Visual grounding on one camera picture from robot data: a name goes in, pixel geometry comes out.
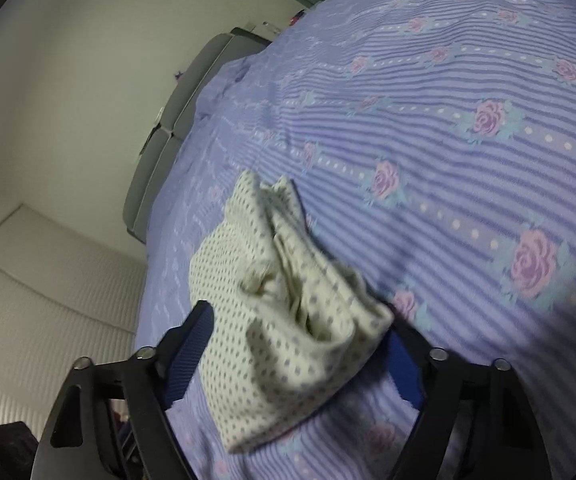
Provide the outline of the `white louvered wardrobe door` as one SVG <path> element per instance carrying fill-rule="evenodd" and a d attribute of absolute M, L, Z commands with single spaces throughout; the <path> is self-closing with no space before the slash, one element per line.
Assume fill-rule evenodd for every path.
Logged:
<path fill-rule="evenodd" d="M 146 267 L 26 206 L 0 224 L 0 425 L 39 437 L 74 361 L 128 358 Z"/>

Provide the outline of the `grey padded headboard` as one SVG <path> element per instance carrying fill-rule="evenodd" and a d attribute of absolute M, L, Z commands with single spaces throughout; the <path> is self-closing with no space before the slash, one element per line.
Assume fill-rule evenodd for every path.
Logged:
<path fill-rule="evenodd" d="M 268 39 L 235 27 L 212 38 L 179 77 L 139 152 L 124 202 L 126 230 L 140 243 L 146 241 L 154 200 L 192 128 L 200 92 L 224 64 L 255 55 L 270 44 Z"/>

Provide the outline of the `white polka dot garment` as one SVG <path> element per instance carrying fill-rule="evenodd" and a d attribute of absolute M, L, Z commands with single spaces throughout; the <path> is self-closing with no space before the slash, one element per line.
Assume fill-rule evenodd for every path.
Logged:
<path fill-rule="evenodd" d="M 317 247 L 292 182 L 250 170 L 192 256 L 189 285 L 214 310 L 200 377 L 229 453 L 275 440 L 326 404 L 394 318 L 361 274 Z"/>

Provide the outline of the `purple floral striped bedspread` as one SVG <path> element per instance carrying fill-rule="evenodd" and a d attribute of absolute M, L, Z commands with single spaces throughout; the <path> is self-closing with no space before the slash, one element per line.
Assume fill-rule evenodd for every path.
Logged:
<path fill-rule="evenodd" d="M 512 363 L 576 474 L 576 0 L 327 0 L 224 66 L 152 209 L 138 346 L 243 170 L 433 344 Z"/>

